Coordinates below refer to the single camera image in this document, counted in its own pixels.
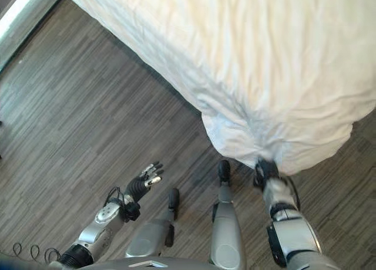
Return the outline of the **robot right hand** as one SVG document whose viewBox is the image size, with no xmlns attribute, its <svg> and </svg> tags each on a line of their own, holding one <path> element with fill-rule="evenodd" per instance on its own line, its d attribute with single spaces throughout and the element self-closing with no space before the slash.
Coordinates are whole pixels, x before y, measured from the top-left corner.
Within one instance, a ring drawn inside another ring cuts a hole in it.
<svg viewBox="0 0 376 270">
<path fill-rule="evenodd" d="M 279 179 L 280 174 L 276 163 L 273 160 L 259 158 L 255 165 L 255 176 L 253 178 L 254 187 L 263 191 L 271 179 Z"/>
</svg>

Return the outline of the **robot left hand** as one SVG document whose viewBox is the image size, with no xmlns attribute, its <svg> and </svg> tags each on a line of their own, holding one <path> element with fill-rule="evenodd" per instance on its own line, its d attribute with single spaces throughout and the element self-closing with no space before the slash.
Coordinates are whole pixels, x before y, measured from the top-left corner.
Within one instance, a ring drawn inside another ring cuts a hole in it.
<svg viewBox="0 0 376 270">
<path fill-rule="evenodd" d="M 139 175 L 133 178 L 126 186 L 123 194 L 131 198 L 134 203 L 144 197 L 151 187 L 162 180 L 163 164 L 156 161 L 144 168 Z"/>
</svg>

